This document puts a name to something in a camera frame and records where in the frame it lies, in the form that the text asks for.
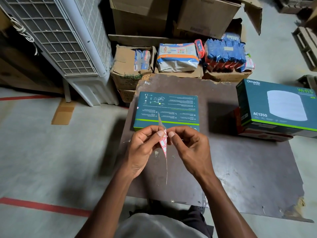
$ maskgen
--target concrete floor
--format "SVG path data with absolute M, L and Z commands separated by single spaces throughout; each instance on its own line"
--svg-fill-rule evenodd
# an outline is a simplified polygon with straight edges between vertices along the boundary
M 291 35 L 296 16 L 279 14 L 271 0 L 261 2 L 260 36 L 243 9 L 236 15 L 244 20 L 246 49 L 256 64 L 250 78 L 289 84 L 304 74 L 316 74 L 308 70 Z M 28 94 L 0 89 L 0 97 L 23 95 Z M 120 140 L 127 109 L 78 103 L 69 125 L 51 125 L 59 101 L 0 101 L 0 197 L 91 210 L 109 183 L 116 155 L 113 147 Z M 304 182 L 303 216 L 317 222 L 317 140 L 297 136 L 290 144 Z M 145 203 L 127 197 L 121 220 L 128 217 L 129 210 Z M 208 209 L 204 216 L 212 225 Z M 316 224 L 243 216 L 258 237 L 315 237 L 317 232 Z M 86 218 L 0 204 L 0 220 L 0 237 L 36 238 L 74 237 Z

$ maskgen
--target red floor line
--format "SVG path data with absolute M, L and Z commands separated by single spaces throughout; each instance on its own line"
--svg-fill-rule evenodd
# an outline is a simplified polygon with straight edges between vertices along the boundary
M 32 96 L 20 96 L 20 97 L 4 97 L 4 98 L 0 98 L 0 101 L 20 100 L 20 99 L 40 99 L 40 98 L 56 98 L 56 97 L 48 96 L 48 95 L 32 95 Z
M 69 207 L 58 206 L 58 205 L 49 205 L 49 204 L 38 203 L 38 202 L 27 201 L 27 200 L 17 200 L 17 199 L 11 199 L 6 197 L 0 198 L 0 204 L 25 207 L 25 208 L 37 209 L 37 210 L 44 210 L 44 211 L 50 211 L 50 212 L 73 215 L 73 216 L 82 216 L 82 217 L 89 217 L 91 214 L 91 211 L 89 210 L 69 208 Z

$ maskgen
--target person's right hand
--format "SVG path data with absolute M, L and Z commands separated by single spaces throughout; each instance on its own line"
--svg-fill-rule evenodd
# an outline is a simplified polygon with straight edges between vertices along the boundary
M 166 132 L 186 169 L 196 179 L 200 179 L 204 175 L 215 175 L 211 162 L 209 140 L 205 135 L 188 126 L 172 127 Z

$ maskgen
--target teal box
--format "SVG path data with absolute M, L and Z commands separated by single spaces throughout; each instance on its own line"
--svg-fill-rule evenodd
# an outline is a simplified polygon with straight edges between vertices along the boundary
M 187 125 L 199 131 L 197 96 L 140 92 L 134 130 L 158 125 L 158 113 L 166 128 Z
M 314 90 L 251 79 L 236 89 L 243 127 L 317 138 Z

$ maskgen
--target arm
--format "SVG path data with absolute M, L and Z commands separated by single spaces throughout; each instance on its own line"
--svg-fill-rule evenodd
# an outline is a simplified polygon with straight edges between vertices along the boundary
M 113 176 L 76 238 L 114 236 L 129 186 L 132 180 L 142 172 L 150 154 L 163 135 L 164 129 L 155 125 L 133 134 L 121 167 Z
M 188 126 L 167 130 L 187 170 L 202 187 L 219 237 L 254 238 L 256 235 L 229 199 L 212 167 L 208 138 Z

